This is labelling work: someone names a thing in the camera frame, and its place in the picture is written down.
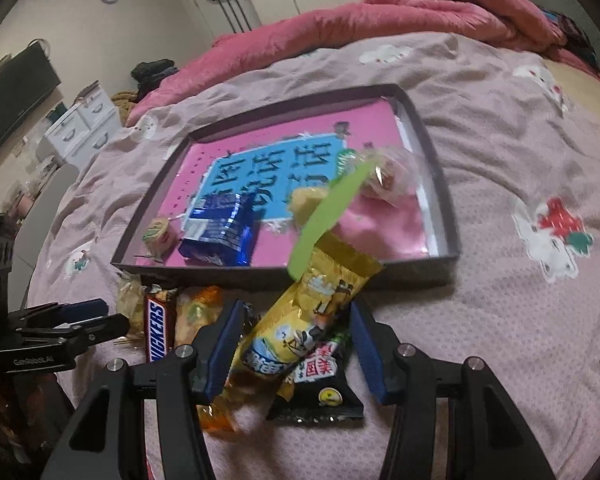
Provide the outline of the clear pastry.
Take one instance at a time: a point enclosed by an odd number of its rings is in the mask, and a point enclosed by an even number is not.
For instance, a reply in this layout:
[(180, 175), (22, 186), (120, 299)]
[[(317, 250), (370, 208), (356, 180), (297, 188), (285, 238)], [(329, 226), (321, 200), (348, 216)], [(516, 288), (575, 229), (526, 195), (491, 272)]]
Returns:
[(406, 148), (370, 148), (362, 153), (361, 160), (372, 165), (361, 188), (364, 196), (399, 207), (416, 192), (419, 160)]

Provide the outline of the white drawer cabinet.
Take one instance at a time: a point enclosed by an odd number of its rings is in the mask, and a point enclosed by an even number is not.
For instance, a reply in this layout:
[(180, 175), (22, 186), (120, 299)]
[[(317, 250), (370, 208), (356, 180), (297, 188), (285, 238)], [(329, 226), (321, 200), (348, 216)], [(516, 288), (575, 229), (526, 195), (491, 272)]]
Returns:
[(117, 107), (95, 82), (85, 88), (73, 106), (44, 132), (34, 154), (39, 162), (53, 157), (59, 165), (82, 170), (121, 129)]

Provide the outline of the black wall television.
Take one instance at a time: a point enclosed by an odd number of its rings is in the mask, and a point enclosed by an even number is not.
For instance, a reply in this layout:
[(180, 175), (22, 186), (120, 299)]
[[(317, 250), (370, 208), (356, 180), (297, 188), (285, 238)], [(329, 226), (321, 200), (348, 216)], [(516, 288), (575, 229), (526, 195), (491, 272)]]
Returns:
[(31, 44), (0, 68), (0, 148), (60, 85), (39, 44)]

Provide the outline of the blue cookie snack packet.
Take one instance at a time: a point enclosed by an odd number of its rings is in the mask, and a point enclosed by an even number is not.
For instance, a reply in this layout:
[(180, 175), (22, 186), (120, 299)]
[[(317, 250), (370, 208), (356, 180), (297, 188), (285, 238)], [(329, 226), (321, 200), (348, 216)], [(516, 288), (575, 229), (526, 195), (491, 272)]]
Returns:
[(254, 240), (254, 194), (196, 198), (182, 227), (178, 253), (214, 266), (249, 266)]

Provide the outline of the orange clear cracker packet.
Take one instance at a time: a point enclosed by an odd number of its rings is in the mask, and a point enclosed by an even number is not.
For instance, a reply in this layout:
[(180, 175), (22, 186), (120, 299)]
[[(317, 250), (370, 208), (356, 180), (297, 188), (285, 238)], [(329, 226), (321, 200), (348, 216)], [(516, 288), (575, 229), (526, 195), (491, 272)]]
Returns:
[[(145, 299), (147, 292), (155, 292), (159, 299), (175, 301), (174, 344), (191, 342), (199, 330), (215, 322), (222, 310), (222, 292), (219, 287), (210, 286), (196, 290), (189, 287), (182, 290), (162, 289), (159, 285), (146, 287), (138, 276), (124, 276), (117, 294), (116, 310), (130, 321), (130, 330), (119, 339), (120, 344), (129, 344), (135, 349), (145, 343)], [(208, 434), (218, 437), (236, 434), (237, 429), (230, 416), (227, 398), (217, 396), (208, 406), (197, 406), (200, 426)]]

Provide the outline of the dark shallow cardboard box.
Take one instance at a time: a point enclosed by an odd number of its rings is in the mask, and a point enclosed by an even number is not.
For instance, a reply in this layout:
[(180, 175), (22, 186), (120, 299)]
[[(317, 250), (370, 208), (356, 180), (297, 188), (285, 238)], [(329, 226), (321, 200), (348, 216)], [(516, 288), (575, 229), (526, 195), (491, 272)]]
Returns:
[[(370, 288), (449, 284), (460, 256), (451, 194), (422, 118), (395, 84), (300, 96), (190, 132), (140, 201), (112, 264), (181, 284), (284, 288), (298, 236), (288, 208), (291, 193), (329, 183), (346, 156), (370, 148), (407, 150), (416, 162), (416, 182), (402, 205), (360, 198), (344, 217), (343, 233), (384, 263)], [(256, 239), (248, 266), (188, 260), (176, 248), (152, 258), (143, 240), (150, 222), (166, 218), (181, 231), (195, 200), (215, 193), (256, 198)]]

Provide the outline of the yellow snack packet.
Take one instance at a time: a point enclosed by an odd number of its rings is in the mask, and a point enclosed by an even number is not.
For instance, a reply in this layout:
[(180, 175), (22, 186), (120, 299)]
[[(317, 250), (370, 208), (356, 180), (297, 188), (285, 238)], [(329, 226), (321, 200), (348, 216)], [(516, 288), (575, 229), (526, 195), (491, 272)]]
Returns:
[(273, 380), (320, 342), (368, 280), (382, 270), (375, 258), (332, 233), (314, 245), (301, 278), (280, 296), (236, 350), (230, 382)]

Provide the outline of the black green snack packet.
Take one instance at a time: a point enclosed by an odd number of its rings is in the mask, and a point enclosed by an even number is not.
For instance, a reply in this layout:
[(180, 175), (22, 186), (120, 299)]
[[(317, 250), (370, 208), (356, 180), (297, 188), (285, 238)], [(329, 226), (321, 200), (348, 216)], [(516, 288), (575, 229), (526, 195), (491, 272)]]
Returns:
[(298, 425), (362, 420), (364, 405), (346, 375), (351, 346), (349, 330), (335, 328), (284, 378), (266, 419)]

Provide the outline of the round green label biscuit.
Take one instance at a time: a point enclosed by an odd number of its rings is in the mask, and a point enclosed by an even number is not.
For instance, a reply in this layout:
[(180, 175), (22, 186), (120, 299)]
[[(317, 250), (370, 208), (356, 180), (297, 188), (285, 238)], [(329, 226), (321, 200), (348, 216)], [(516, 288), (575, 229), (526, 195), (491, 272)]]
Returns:
[(163, 262), (180, 240), (181, 220), (169, 217), (152, 220), (142, 236), (147, 257), (158, 262)]

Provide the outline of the red pink quilt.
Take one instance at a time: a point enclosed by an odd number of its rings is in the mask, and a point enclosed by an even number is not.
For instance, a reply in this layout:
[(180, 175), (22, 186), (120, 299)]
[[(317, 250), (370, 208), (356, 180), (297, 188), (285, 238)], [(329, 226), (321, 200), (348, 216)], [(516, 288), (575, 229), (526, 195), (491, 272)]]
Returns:
[(600, 71), (567, 48), (567, 35), (529, 0), (361, 0), (304, 12), (251, 32), (225, 35), (137, 103), (126, 125), (148, 110), (181, 102), (252, 70), (318, 48), (410, 32), (448, 32), (498, 48), (529, 51), (600, 82)]

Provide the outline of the green milk candy packet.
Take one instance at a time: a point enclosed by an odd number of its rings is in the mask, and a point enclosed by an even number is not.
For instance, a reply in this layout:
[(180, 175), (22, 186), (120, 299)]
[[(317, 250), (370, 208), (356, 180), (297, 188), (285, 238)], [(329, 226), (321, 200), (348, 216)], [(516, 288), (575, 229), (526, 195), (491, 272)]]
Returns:
[(302, 277), (309, 264), (313, 247), (327, 233), (349, 207), (358, 191), (375, 168), (375, 162), (361, 162), (350, 174), (342, 176), (321, 200), (308, 221), (300, 230), (297, 243), (294, 245), (288, 264), (289, 276), (296, 282)]

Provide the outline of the Snickers chocolate bar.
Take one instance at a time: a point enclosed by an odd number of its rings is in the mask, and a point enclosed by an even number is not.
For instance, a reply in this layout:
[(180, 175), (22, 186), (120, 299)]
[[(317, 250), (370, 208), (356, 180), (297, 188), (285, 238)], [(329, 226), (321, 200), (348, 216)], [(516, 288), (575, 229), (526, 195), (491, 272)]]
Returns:
[(144, 334), (146, 362), (162, 360), (174, 346), (176, 321), (176, 289), (153, 284), (146, 289), (144, 302)]

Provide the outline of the dark clothes pile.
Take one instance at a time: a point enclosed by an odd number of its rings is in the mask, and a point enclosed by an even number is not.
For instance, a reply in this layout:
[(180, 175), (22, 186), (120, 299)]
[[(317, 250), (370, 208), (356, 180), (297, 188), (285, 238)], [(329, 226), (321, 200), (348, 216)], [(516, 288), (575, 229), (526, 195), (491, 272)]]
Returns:
[(170, 58), (152, 62), (140, 62), (131, 70), (131, 77), (137, 82), (137, 96), (135, 102), (139, 103), (151, 91), (156, 90), (166, 77), (178, 72), (178, 68)]

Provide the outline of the pink patterned bedsheet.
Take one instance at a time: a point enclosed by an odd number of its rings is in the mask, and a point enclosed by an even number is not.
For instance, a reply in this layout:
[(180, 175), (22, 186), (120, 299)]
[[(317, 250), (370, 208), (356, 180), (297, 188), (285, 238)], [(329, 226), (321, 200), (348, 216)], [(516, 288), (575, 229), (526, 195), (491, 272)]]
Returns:
[(600, 123), (575, 99), (558, 110), (518, 75), (541, 65), (530, 52), (416, 32), (287, 58), (155, 108), (65, 195), (28, 299), (114, 302), (112, 255), (187, 133), (305, 94), (397, 84), (434, 141), (462, 253), (448, 287), (363, 298), (433, 358), (485, 359), (556, 476), (581, 479), (600, 457)]

